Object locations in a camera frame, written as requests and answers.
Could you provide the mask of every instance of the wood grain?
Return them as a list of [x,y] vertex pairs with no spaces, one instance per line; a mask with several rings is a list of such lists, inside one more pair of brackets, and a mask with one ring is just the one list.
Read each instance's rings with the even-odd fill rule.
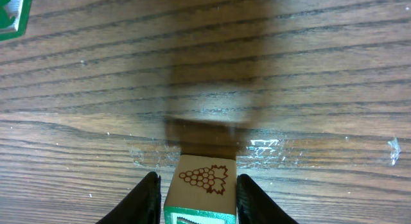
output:
[[164,202],[183,152],[237,159],[299,223],[410,223],[409,8],[33,0],[0,43],[1,222],[95,223],[149,171]]

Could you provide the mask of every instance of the grape design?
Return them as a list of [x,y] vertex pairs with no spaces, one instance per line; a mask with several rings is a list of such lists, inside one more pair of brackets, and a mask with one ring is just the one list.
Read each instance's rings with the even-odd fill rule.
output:
[[228,177],[226,166],[213,165],[210,168],[199,168],[179,174],[179,178],[192,186],[205,189],[207,193],[223,195],[225,179]]

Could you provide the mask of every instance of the green object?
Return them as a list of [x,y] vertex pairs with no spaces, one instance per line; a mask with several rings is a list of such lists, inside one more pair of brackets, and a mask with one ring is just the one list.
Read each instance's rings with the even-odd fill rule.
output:
[[31,0],[0,0],[0,41],[24,34],[30,7]]
[[[187,209],[183,207],[171,207],[164,206],[164,219],[166,224],[172,224],[173,220],[177,218],[183,218],[185,220],[191,220],[189,223],[197,223],[194,219],[191,219],[190,216],[203,217],[206,219],[214,220],[204,220],[201,223],[224,223],[224,224],[236,224],[236,216],[232,214],[224,214],[220,212],[212,211],[199,211],[194,209]],[[184,223],[184,221],[175,221],[174,223]]]

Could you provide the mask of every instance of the brown logo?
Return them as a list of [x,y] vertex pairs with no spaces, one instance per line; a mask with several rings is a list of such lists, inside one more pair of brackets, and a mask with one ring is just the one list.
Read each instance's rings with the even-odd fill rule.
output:
[[225,181],[228,177],[226,172],[228,171],[226,166],[211,166],[211,168],[200,168],[193,171],[187,171],[185,173],[180,173],[179,178],[183,179],[185,182],[190,183],[190,185],[196,185],[202,187],[207,191],[207,193],[212,193],[213,191],[217,194],[223,195],[225,189]]

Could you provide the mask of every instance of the wooden table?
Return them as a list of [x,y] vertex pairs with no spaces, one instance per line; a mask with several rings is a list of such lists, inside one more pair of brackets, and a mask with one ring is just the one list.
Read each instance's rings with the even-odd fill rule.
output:
[[0,43],[1,223],[95,223],[149,171],[164,202],[181,148],[299,223],[410,223],[410,8],[33,0]]

